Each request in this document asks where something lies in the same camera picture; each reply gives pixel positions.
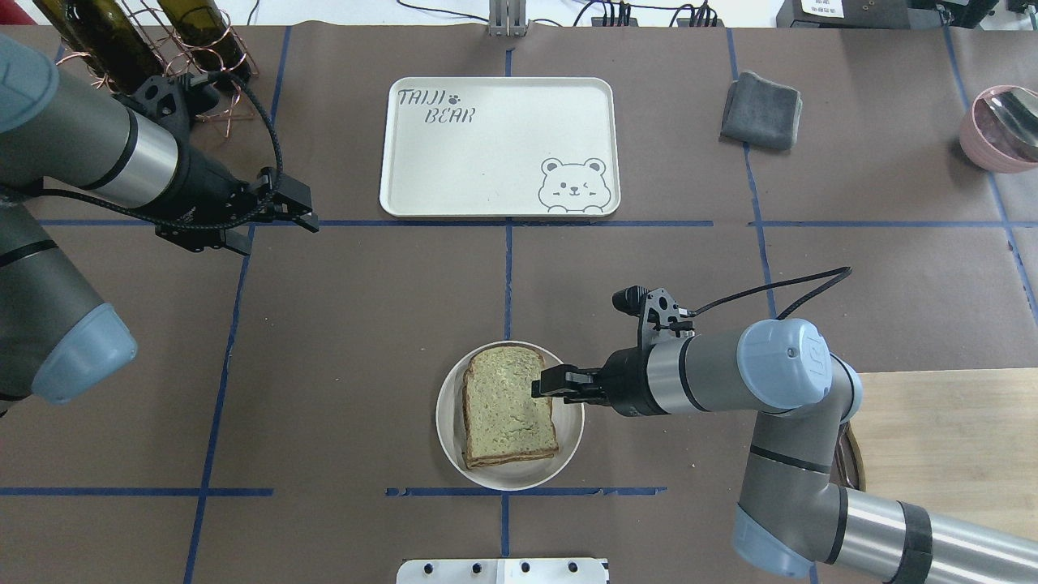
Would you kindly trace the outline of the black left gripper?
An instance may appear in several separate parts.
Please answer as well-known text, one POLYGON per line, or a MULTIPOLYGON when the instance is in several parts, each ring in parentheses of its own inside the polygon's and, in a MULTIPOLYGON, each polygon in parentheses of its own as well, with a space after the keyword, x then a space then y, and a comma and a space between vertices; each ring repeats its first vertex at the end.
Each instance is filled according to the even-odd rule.
MULTIPOLYGON (((197 207, 193 222, 196 225, 234 223, 251 213, 248 223, 289 221, 309 233, 318 233, 321 221, 318 214, 312 212, 315 200, 307 184, 288 174, 278 174, 273 167, 264 167, 256 180, 243 185, 243 189, 234 193, 226 202, 204 203, 197 207)), ((235 228, 185 230, 157 225, 153 232, 156 237, 196 254, 204 249, 229 249, 241 256, 249 256, 251 252, 249 237, 237 232, 235 228)))

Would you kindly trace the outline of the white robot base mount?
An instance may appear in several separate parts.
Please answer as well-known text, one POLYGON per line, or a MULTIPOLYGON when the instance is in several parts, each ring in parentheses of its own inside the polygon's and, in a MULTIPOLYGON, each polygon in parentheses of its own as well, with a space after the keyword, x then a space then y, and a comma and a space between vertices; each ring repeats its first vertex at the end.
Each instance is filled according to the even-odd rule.
POLYGON ((607 559, 590 557, 408 560, 397 583, 609 583, 607 559))

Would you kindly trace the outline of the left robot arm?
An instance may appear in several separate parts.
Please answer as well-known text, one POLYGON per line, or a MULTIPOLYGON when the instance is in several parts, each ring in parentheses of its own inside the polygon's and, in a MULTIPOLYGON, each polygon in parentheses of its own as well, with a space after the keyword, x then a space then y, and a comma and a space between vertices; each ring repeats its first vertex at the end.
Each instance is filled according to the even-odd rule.
POLYGON ((246 223, 318 232, 311 189, 283 170, 271 116, 230 71, 153 76, 108 95, 37 49, 1 37, 1 402, 67 404, 133 361, 137 341, 27 204, 63 197, 149 223, 187 251, 248 255, 246 223), (266 126, 274 166, 241 180, 190 141, 229 82, 266 126))

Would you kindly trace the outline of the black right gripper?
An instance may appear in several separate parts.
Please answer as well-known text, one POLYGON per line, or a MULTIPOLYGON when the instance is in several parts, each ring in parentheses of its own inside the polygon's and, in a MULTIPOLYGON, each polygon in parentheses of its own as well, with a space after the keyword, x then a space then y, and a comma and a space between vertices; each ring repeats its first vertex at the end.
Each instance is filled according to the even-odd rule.
POLYGON ((638 347, 627 347, 609 355, 600 369, 561 363, 531 382, 531 396, 559 398, 564 404, 609 406, 627 417, 650 415, 646 359, 638 347))

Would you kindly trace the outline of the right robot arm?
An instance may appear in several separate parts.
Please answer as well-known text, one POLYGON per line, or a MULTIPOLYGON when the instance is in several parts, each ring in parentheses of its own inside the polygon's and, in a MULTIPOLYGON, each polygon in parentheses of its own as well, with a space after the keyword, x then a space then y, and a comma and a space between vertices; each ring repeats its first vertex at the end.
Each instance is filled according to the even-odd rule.
POLYGON ((601 368, 559 365, 534 397, 635 415, 756 413, 731 543, 756 568, 802 579, 816 563, 886 583, 1034 583, 1036 543, 830 480, 861 377, 807 319, 693 335, 690 314, 647 319, 601 368))

